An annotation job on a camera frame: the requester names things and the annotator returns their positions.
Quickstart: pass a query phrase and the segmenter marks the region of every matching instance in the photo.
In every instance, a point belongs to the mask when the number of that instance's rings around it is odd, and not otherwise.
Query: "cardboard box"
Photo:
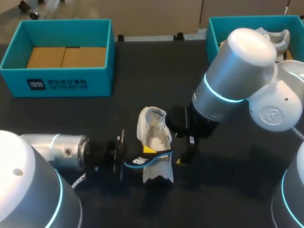
[[[34,47],[27,68],[60,68],[65,47]]]
[[[104,67],[105,47],[81,47],[78,67]]]
[[[68,47],[61,67],[104,67],[105,47]]]
[[[61,67],[78,67],[79,55],[79,47],[66,48]]]
[[[27,68],[36,47],[104,47],[104,67]],[[14,97],[110,96],[115,41],[111,20],[21,21],[0,64]]]
[[[219,52],[219,43],[226,40],[237,28],[257,29],[263,27],[269,32],[284,29],[290,32],[289,50],[294,60],[304,62],[304,24],[298,16],[239,16],[211,17],[206,35],[208,61],[211,64]]]

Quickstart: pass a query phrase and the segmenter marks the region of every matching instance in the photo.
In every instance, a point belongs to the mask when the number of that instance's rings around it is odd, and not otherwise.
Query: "black table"
[[[0,56],[7,46],[0,46]],[[125,129],[129,154],[138,152],[138,115],[145,106],[185,105],[208,68],[205,41],[116,44],[110,98],[14,99],[0,80],[0,129],[85,134],[105,142]],[[304,131],[304,122],[297,128]],[[109,171],[77,186],[84,228],[270,228],[271,195],[301,144],[291,131],[271,133],[251,120],[244,102],[200,141],[191,166],[174,165],[171,188],[144,188],[142,174],[125,169],[122,184]],[[173,139],[173,163],[185,151]],[[68,182],[79,173],[62,174]]]

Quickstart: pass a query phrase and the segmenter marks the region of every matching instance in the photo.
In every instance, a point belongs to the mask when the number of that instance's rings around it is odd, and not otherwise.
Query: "shoe insole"
[[[125,160],[125,166],[133,169],[147,167],[155,161],[168,161],[168,155],[173,153],[170,147],[170,142],[165,131],[160,131],[157,128],[150,128],[147,133],[147,147],[157,153],[141,153],[135,157]]]
[[[134,157],[126,158],[124,165],[132,169],[141,169],[147,167],[160,157],[165,155],[170,155],[174,151],[172,149],[166,151],[159,151],[157,153],[142,153],[141,155],[136,155]]]

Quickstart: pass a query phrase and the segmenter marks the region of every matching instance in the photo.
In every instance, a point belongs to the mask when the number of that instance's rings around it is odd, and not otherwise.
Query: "shoe upper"
[[[170,130],[166,126],[165,122],[166,112],[157,107],[145,107],[138,117],[137,123],[137,139],[143,143],[144,146],[146,143],[147,131],[151,127],[157,127],[160,130],[164,130],[168,136],[169,142],[172,142],[172,137]]]
[[[256,31],[263,35],[267,34],[270,37],[270,41],[275,46],[278,57],[287,51],[290,44],[290,33],[287,29],[282,32],[267,32],[263,28],[258,28]]]
[[[155,151],[170,149],[171,133],[165,123],[166,112],[157,107],[145,107],[138,118],[137,138],[144,146]],[[165,155],[148,167],[144,167],[142,180],[162,176],[173,182],[171,155]]]

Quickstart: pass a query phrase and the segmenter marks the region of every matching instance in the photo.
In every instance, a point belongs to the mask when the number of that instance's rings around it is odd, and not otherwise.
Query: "robotic arm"
[[[173,107],[167,126],[177,134],[207,138],[230,112],[249,101],[252,119],[281,132],[292,129],[302,114],[304,63],[275,63],[276,50],[261,34],[234,30],[211,63],[192,96],[191,104]]]

